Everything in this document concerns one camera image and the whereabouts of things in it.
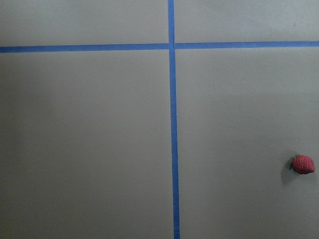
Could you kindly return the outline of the red strawberry on table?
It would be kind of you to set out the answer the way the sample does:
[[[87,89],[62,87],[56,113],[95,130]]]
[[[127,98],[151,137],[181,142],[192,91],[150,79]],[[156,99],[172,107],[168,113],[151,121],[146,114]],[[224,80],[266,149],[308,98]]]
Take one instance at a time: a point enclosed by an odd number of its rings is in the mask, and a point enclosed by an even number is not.
[[[314,161],[307,155],[295,155],[290,163],[290,169],[301,175],[314,173],[316,170]]]

